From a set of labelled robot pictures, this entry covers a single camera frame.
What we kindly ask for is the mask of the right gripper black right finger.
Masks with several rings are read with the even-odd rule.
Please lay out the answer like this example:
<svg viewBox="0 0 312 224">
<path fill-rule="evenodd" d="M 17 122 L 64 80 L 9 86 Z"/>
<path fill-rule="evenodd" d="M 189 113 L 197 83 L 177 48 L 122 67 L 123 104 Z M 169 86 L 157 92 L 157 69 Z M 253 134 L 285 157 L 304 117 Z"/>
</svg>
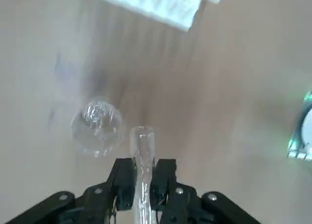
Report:
<svg viewBox="0 0 312 224">
<path fill-rule="evenodd" d="M 197 195 L 176 179 L 176 160 L 160 159 L 153 168 L 150 206 L 157 224 L 258 224 L 259 221 L 217 191 Z"/>
</svg>

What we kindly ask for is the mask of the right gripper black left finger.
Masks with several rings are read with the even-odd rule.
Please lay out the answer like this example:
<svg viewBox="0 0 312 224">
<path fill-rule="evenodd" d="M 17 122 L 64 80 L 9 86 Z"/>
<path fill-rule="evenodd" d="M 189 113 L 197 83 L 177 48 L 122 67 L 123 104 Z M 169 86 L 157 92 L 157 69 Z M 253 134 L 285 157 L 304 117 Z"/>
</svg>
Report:
<svg viewBox="0 0 312 224">
<path fill-rule="evenodd" d="M 59 191 L 9 220 L 10 224 L 108 224 L 134 202 L 137 171 L 133 159 L 115 160 L 107 180 L 76 197 Z"/>
</svg>

